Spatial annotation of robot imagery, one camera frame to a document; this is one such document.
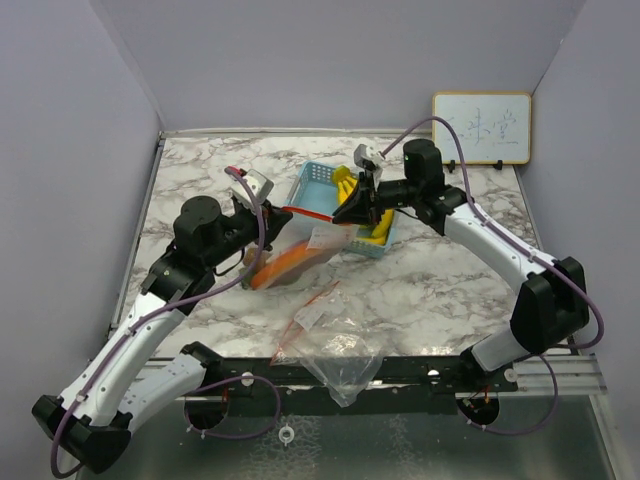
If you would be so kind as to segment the yellow banana bunch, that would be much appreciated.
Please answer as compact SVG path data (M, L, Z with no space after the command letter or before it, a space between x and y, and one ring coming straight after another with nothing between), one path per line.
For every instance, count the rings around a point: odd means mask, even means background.
M364 169L356 175L349 167L339 166L331 175L338 202L331 219L336 225L357 225L365 231L360 240L382 246L387 243L394 213L379 205L377 180L376 170Z

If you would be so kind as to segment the orange papaya slice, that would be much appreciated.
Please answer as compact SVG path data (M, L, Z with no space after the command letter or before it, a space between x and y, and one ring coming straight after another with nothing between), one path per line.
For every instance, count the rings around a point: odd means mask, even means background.
M327 262L332 256L328 249L309 248L308 242L296 244L270 259L262 269L253 274L251 287L262 290L296 282L312 267Z

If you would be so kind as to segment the clear zip bag orange zipper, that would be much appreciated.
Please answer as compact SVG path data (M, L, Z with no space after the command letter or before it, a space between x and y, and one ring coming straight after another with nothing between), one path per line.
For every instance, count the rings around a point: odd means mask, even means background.
M327 263L351 245L359 230L356 224L338 225L332 217L300 207L285 206L292 214L271 244L241 282L247 290L265 290L296 283L303 274Z

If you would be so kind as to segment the brown kiwi fruit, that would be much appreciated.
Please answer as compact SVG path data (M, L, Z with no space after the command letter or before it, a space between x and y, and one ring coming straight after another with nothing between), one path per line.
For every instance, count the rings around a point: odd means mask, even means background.
M267 252L259 252L256 248L251 248L244 255L243 265L245 267L249 267L250 265L255 264L255 269L260 270L264 267L268 258L269 254Z

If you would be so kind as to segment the clear zip bag red zipper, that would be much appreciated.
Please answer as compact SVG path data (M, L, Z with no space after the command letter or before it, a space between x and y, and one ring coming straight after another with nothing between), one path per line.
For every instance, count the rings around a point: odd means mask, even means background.
M346 408L373 380L387 351L365 325L362 302L336 281L293 314L270 364L305 368Z

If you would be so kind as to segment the green leaf vegetable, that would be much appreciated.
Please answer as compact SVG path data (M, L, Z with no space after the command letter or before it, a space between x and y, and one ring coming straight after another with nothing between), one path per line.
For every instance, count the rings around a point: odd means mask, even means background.
M251 290L251 280L253 278L253 272L249 269L241 269L240 270L240 276L241 276L241 286L244 290Z

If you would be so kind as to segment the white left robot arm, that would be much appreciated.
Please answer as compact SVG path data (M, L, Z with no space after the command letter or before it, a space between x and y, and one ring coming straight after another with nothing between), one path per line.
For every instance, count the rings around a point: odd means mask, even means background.
M293 218L269 201L258 210L239 200L233 205L226 216L212 197L187 200L173 223L173 240L149 269L126 319L70 386L34 404L32 414L53 442L55 478L66 476L58 466L60 450L100 474L153 415L186 393L206 395L220 385L220 369L189 353L142 381L136 377L206 293L225 290L214 285L217 266L251 243L269 246Z

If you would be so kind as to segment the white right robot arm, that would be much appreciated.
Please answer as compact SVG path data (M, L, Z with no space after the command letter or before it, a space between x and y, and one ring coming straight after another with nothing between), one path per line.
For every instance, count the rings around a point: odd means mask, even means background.
M556 347L588 323L582 265L528 245L492 220L468 193L448 184L432 141L404 144L400 180L382 180L382 160L366 145L356 148L354 163L361 171L353 192L334 211L333 223L380 225L383 213L411 208L423 224L482 260L517 296L508 326L462 353L459 378L467 389L483 390L496 370Z

